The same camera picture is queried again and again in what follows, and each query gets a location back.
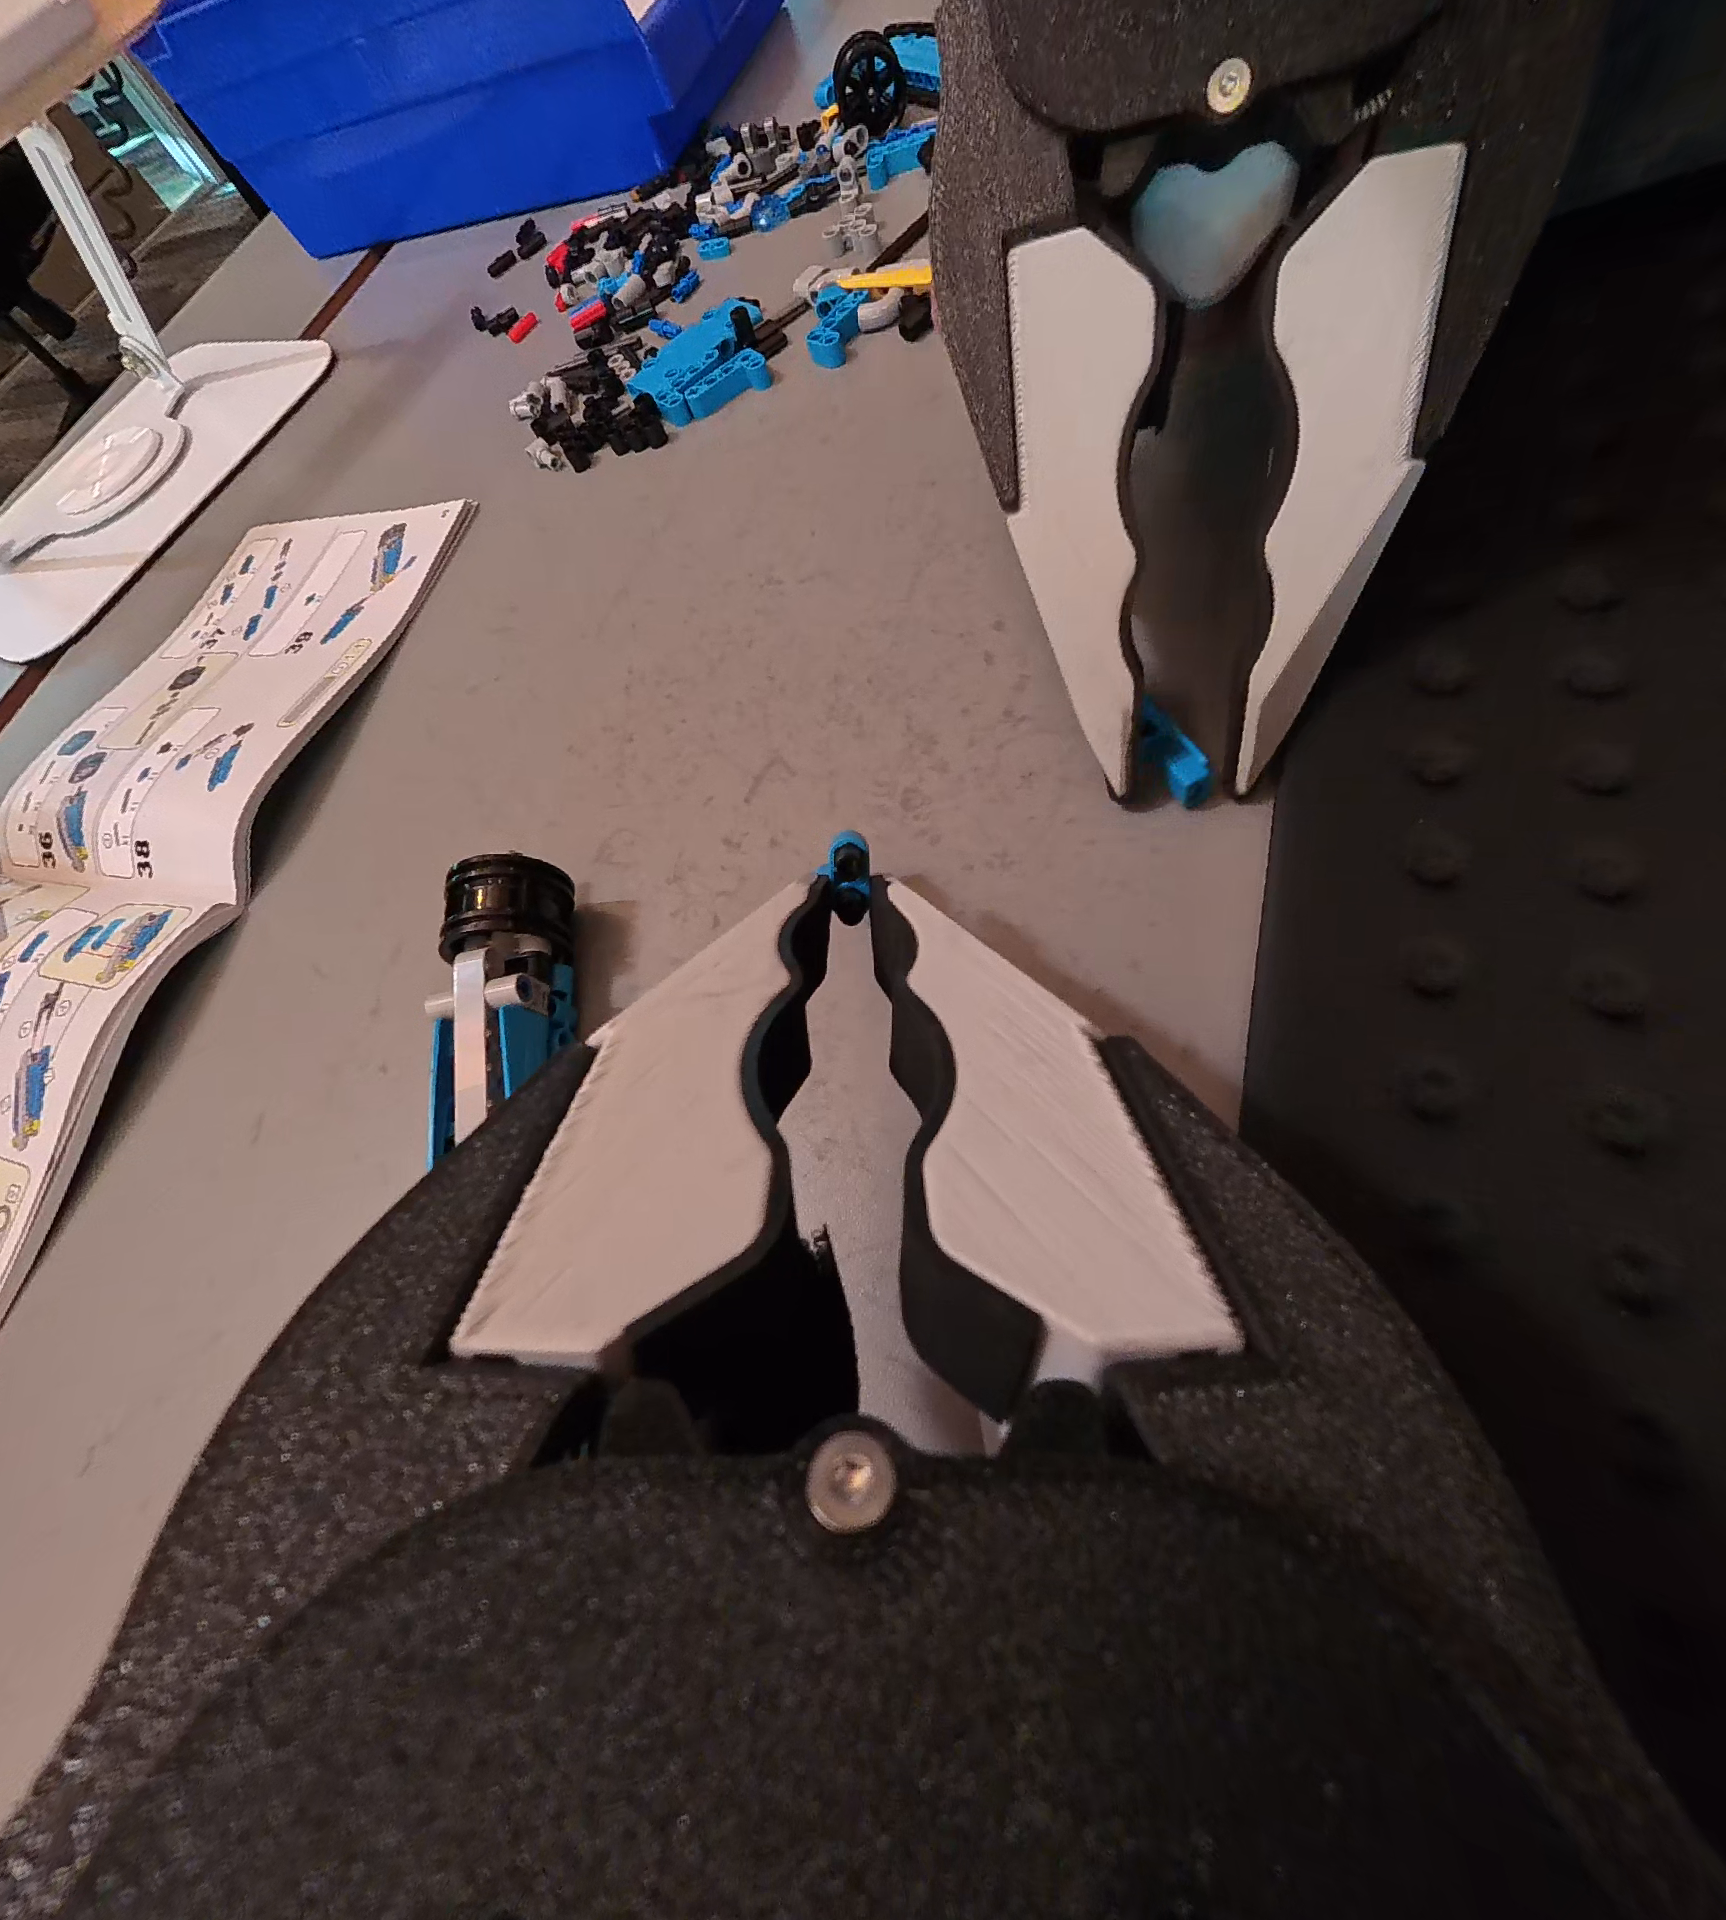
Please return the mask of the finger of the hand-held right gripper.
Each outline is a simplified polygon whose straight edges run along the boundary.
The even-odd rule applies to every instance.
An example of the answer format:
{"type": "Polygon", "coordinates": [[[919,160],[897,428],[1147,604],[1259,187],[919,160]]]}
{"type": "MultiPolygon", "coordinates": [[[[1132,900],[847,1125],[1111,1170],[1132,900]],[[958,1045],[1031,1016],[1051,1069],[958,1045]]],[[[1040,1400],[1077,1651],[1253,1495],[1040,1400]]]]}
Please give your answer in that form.
{"type": "Polygon", "coordinates": [[[1271,345],[1293,448],[1263,536],[1270,623],[1243,692],[1233,792],[1299,717],[1417,482],[1414,450],[1465,146],[1368,159],[1285,245],[1271,345]]]}
{"type": "Polygon", "coordinates": [[[1004,269],[1017,472],[1006,527],[1077,728],[1110,799],[1126,804],[1142,694],[1127,487],[1161,361],[1160,294],[1090,227],[1017,243],[1004,269]]]}

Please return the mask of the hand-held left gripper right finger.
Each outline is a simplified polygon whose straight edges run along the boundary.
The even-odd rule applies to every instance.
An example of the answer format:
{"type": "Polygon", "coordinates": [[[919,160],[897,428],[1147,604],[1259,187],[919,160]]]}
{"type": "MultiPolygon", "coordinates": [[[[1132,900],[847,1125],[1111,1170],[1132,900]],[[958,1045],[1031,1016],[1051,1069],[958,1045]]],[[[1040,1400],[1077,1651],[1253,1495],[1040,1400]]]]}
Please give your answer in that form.
{"type": "Polygon", "coordinates": [[[906,883],[872,887],[870,941],[916,1112],[897,1303],[923,1366],[1008,1425],[1044,1381],[1240,1355],[1094,1024],[906,883]]]}

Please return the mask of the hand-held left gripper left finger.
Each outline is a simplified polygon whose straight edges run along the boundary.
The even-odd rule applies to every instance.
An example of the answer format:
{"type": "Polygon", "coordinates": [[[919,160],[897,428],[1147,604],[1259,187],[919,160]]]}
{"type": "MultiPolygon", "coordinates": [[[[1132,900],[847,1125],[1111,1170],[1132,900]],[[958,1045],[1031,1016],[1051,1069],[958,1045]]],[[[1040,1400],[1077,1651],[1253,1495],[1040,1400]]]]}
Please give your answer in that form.
{"type": "Polygon", "coordinates": [[[808,1078],[827,935],[830,881],[798,881],[596,1030],[453,1358],[611,1372],[734,1284],[798,1279],[780,1115],[808,1078]]]}

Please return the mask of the blue toy brick beam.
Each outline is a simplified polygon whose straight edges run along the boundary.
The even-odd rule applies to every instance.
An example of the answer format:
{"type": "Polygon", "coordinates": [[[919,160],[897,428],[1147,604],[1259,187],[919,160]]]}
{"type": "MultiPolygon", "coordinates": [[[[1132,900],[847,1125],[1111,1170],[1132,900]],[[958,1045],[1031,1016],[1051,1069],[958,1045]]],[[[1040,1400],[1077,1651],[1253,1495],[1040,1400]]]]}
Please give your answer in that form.
{"type": "Polygon", "coordinates": [[[1161,782],[1164,792],[1186,810],[1211,800],[1215,774],[1210,756],[1147,694],[1138,700],[1138,769],[1161,782]]]}

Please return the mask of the white desk lamp stand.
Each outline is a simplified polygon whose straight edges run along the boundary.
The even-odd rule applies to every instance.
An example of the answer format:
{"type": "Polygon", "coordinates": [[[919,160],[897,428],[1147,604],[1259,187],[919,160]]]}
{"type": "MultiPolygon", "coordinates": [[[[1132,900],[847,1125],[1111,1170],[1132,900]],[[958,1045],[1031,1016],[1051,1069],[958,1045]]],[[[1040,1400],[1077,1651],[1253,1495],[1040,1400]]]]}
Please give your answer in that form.
{"type": "Polygon", "coordinates": [[[0,508],[0,660],[74,643],[325,378],[325,343],[163,349],[49,111],[133,44],[158,3],[0,3],[11,138],[81,258],[129,387],[0,508]]]}

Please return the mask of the black toy wheel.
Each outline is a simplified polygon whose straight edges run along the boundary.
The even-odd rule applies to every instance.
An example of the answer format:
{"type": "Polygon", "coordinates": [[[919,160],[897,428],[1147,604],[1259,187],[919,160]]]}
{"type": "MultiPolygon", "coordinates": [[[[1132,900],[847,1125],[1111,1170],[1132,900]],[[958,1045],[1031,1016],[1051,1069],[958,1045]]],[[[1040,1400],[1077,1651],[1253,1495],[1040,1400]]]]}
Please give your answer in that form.
{"type": "Polygon", "coordinates": [[[861,128],[872,141],[897,131],[910,83],[885,33],[860,31],[842,44],[830,70],[830,104],[842,128],[861,128]]]}

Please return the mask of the blue brick assembly with wheel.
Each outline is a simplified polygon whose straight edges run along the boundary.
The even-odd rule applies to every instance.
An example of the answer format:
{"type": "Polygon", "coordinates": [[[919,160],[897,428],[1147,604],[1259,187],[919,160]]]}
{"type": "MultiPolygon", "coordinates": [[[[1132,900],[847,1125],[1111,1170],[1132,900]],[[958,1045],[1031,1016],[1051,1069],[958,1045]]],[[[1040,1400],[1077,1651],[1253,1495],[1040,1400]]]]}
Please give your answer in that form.
{"type": "Polygon", "coordinates": [[[474,1134],[580,1037],[576,885],[553,864],[476,855],[443,878],[428,1019],[428,1167],[474,1134]]]}

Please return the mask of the pile of small brick parts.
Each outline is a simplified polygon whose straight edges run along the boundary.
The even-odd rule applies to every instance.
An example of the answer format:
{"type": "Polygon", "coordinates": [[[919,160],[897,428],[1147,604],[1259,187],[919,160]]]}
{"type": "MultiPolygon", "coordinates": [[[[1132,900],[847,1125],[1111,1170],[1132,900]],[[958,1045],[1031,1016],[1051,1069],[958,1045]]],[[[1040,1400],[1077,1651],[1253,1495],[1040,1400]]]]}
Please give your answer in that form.
{"type": "Polygon", "coordinates": [[[525,218],[492,256],[492,279],[538,260],[569,335],[572,357],[510,398],[538,470],[582,474],[604,457],[665,446],[672,428],[768,391],[791,340],[814,369],[839,373],[860,338],[919,343],[931,332],[931,267],[918,256],[927,215],[885,234],[873,194],[931,172],[937,29],[897,21],[865,33],[890,37],[908,81],[908,106],[885,137],[842,126],[827,73],[809,117],[706,128],[669,167],[580,215],[559,238],[525,218]],[[822,254],[780,308],[749,296],[701,305],[701,272],[726,265],[737,240],[812,220],[822,220],[822,254]]]}

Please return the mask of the black studded floor mat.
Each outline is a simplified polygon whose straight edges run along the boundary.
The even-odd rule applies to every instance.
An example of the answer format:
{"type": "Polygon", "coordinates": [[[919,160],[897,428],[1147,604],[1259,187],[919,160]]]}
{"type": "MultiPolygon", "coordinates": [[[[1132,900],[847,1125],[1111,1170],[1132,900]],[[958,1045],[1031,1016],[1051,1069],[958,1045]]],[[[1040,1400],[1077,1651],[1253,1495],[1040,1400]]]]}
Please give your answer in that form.
{"type": "Polygon", "coordinates": [[[1282,750],[1240,1129],[1726,1863],[1726,167],[1539,236],[1282,750]]]}

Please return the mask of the blue plastic bin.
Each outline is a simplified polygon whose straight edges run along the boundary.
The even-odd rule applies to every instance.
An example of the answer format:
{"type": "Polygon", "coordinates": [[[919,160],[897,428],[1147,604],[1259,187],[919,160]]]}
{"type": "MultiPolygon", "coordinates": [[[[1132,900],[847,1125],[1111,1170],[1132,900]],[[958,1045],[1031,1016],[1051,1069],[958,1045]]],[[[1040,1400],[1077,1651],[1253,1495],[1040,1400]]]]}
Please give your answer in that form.
{"type": "Polygon", "coordinates": [[[780,3],[174,3],[129,57],[312,256],[659,176],[780,3]]]}

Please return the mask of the open instruction booklet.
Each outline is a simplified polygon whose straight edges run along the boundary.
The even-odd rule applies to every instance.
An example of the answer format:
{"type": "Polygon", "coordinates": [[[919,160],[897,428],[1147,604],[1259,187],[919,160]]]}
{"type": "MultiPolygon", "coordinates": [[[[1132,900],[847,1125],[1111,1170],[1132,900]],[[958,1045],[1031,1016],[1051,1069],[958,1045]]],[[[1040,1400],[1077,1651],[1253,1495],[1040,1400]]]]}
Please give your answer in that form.
{"type": "Polygon", "coordinates": [[[148,1000],[243,914],[259,804],[474,517],[453,498],[250,528],[0,804],[0,1324],[148,1000]]]}

